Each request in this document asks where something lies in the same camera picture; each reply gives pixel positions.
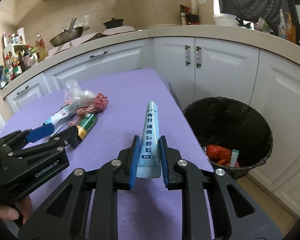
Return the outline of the person left hand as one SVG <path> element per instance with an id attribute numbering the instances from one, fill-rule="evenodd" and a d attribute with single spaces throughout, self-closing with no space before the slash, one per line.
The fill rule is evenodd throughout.
<path id="1" fill-rule="evenodd" d="M 22 201 L 16 204 L 17 208 L 12 208 L 7 205 L 0 205 L 0 219 L 5 221 L 17 220 L 20 215 L 23 216 L 23 224 L 29 219 L 33 213 L 33 207 L 30 196 L 27 196 Z"/>

